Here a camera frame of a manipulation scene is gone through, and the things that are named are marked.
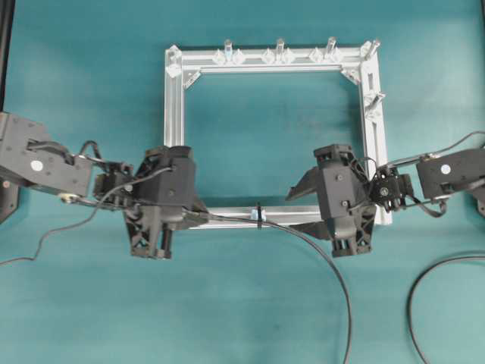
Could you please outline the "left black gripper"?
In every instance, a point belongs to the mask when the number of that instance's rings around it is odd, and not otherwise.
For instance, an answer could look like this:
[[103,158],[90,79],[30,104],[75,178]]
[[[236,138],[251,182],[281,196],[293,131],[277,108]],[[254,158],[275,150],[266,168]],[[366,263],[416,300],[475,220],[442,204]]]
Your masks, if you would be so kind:
[[145,152],[136,172],[133,206],[124,211],[130,253],[169,259],[176,230],[208,222],[208,210],[195,192],[196,164],[188,146],[159,146]]

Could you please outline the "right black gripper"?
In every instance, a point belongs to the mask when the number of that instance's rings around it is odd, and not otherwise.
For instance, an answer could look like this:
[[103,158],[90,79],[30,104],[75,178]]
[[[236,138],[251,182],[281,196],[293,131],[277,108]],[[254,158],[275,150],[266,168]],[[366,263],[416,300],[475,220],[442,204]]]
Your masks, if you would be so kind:
[[290,187],[285,200],[317,193],[321,221],[290,227],[316,239],[329,240],[334,257],[369,253],[376,207],[368,198],[365,170],[348,145],[325,146],[316,149],[314,156],[317,167],[306,171]]

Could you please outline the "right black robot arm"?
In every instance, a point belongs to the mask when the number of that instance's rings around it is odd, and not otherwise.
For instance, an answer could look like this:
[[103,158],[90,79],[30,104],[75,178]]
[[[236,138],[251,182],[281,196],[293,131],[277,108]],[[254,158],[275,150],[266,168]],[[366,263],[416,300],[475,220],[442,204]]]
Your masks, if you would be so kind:
[[377,210],[397,212],[411,199],[421,209],[411,178],[398,171],[400,165],[415,165],[426,202],[437,203],[438,212],[426,209],[435,218],[446,212],[449,195],[467,192],[484,199],[484,150],[466,149],[439,157],[419,155],[377,167],[368,177],[349,145],[333,144],[314,151],[315,167],[290,189],[287,199],[311,193],[318,198],[321,219],[296,224],[294,229],[333,244],[335,257],[371,251],[371,235]]

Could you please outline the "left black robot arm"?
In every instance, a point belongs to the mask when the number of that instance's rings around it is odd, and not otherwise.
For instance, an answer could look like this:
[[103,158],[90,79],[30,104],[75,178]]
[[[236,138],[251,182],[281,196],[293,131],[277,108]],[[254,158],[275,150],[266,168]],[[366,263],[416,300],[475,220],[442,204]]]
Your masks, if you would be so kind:
[[188,146],[149,149],[134,169],[103,159],[92,140],[73,154],[52,140],[42,124],[1,114],[2,180],[56,195],[66,203],[121,211],[132,256],[169,259],[175,231],[208,223],[195,177]]

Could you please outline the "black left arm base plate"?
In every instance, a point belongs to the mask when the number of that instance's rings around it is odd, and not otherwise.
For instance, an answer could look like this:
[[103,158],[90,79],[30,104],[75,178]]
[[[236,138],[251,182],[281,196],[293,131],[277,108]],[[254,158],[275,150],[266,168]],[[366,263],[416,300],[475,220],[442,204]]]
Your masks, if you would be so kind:
[[1,179],[0,186],[0,223],[4,223],[18,207],[20,188],[12,182]]

